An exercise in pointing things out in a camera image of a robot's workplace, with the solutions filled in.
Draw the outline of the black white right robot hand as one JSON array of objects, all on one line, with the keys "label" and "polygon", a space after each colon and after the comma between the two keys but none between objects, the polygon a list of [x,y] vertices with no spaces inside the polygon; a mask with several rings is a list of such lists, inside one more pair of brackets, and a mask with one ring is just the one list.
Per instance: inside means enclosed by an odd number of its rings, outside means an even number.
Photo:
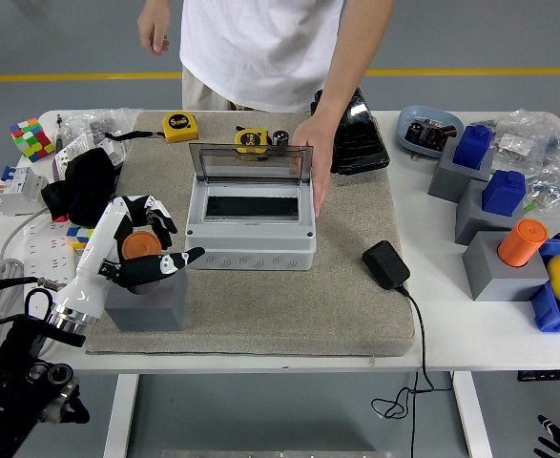
[{"label": "black white right robot hand", "polygon": [[544,415],[537,416],[538,422],[541,424],[543,429],[550,436],[550,440],[545,437],[538,437],[538,441],[541,445],[545,446],[549,451],[553,452],[553,455],[549,454],[547,451],[540,448],[535,448],[533,453],[538,457],[560,457],[560,427],[558,427],[553,421],[548,419]]}]

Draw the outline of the person's left hand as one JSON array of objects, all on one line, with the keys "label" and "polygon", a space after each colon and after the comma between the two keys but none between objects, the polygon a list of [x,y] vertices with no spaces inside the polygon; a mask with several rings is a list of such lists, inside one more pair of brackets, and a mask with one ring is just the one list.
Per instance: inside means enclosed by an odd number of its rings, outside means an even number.
[{"label": "person's left hand", "polygon": [[338,121],[319,107],[298,126],[293,135],[296,146],[313,148],[311,181],[315,217],[320,215],[330,189],[334,137]]}]

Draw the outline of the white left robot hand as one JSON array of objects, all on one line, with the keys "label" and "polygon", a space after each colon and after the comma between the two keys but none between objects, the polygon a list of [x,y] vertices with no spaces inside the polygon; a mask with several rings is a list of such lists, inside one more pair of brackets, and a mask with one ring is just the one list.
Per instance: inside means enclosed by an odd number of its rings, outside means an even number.
[{"label": "white left robot hand", "polygon": [[135,228],[145,225],[152,227],[163,251],[172,245],[177,229],[160,200],[150,195],[114,198],[93,230],[75,277],[55,294],[47,322],[57,327],[63,322],[96,323],[112,283],[127,288],[165,280],[205,253],[195,247],[126,259],[122,245]]}]

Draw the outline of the person's right hand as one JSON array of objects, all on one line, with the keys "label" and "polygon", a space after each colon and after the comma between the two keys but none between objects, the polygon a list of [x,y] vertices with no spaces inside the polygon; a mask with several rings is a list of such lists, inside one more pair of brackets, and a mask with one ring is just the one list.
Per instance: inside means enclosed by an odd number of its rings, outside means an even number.
[{"label": "person's right hand", "polygon": [[165,10],[144,9],[137,18],[141,47],[155,56],[169,50],[167,31],[171,25],[171,14]]}]

